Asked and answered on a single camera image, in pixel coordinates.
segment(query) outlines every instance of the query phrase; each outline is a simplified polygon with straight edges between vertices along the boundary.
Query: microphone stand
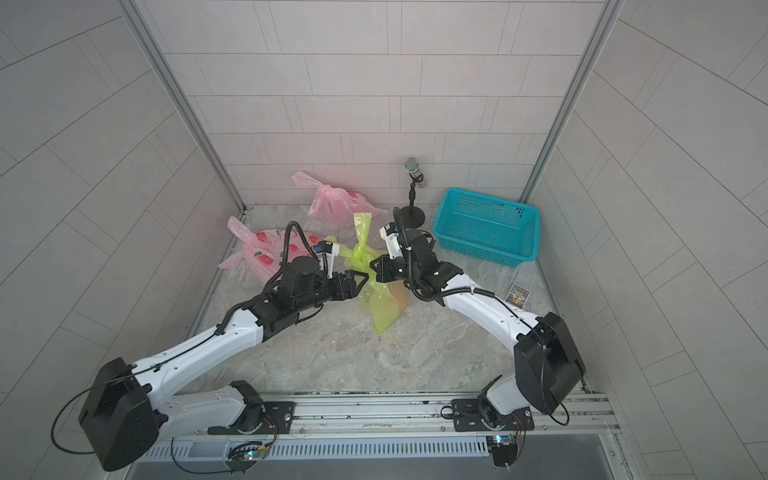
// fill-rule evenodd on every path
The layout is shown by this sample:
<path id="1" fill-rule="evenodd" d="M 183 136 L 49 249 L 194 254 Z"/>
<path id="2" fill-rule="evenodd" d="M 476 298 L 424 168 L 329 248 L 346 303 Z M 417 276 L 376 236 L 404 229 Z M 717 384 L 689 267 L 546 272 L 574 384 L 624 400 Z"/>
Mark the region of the microphone stand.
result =
<path id="1" fill-rule="evenodd" d="M 416 184 L 420 184 L 423 181 L 424 174 L 419 174 L 416 177 L 411 176 L 411 191 L 408 192 L 410 204 L 400 209 L 402 211 L 402 222 L 408 228 L 419 228 L 424 224 L 424 210 L 413 206 L 413 201 L 416 200 Z"/>

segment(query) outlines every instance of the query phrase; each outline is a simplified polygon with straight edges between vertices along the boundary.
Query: black stand base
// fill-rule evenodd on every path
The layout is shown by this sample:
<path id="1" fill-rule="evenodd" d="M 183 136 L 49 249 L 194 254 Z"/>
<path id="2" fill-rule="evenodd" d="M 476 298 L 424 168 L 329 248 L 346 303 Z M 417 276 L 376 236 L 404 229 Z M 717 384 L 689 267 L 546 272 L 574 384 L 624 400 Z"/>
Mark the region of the black stand base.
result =
<path id="1" fill-rule="evenodd" d="M 402 211 L 402 222 L 406 227 L 419 228 L 424 224 L 425 217 L 422 209 L 408 205 L 400 210 Z"/>

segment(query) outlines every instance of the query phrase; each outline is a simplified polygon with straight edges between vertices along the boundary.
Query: microphone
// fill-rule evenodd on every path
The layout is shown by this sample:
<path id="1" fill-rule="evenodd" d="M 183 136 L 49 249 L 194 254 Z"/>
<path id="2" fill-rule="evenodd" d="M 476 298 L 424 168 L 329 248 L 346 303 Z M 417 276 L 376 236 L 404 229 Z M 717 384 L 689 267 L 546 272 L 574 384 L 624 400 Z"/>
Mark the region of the microphone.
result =
<path id="1" fill-rule="evenodd" d="M 408 157 L 408 160 L 403 164 L 406 168 L 406 172 L 411 176 L 411 181 L 414 184 L 418 184 L 421 188 L 426 187 L 424 182 L 424 174 L 419 168 L 419 160 L 415 157 Z"/>

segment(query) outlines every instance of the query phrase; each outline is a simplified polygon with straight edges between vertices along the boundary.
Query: microphone grille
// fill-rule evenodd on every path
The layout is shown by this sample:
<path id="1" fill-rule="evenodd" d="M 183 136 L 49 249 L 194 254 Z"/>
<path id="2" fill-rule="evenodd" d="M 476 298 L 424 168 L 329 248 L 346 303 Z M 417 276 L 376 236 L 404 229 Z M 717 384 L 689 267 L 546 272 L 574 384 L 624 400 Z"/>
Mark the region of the microphone grille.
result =
<path id="1" fill-rule="evenodd" d="M 419 160 L 415 157 L 409 157 L 405 162 L 406 171 L 410 174 L 414 174 L 419 171 Z"/>

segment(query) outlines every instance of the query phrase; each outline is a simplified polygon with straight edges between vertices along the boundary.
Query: tile wall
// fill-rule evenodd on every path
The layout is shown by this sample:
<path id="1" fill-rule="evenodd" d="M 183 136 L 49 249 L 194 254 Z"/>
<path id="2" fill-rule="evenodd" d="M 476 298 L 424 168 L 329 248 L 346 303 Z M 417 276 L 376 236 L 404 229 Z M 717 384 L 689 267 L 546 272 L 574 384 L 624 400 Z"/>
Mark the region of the tile wall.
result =
<path id="1" fill-rule="evenodd" d="M 184 335 L 231 214 L 113 2 L 0 2 L 0 478 L 98 470 L 56 413 Z"/>
<path id="2" fill-rule="evenodd" d="M 303 170 L 404 203 L 417 157 L 516 200 L 600 2 L 137 0 L 247 204 L 308 204 Z"/>
<path id="3" fill-rule="evenodd" d="M 645 478 L 768 478 L 766 63 L 768 3 L 627 0 L 531 198 Z"/>

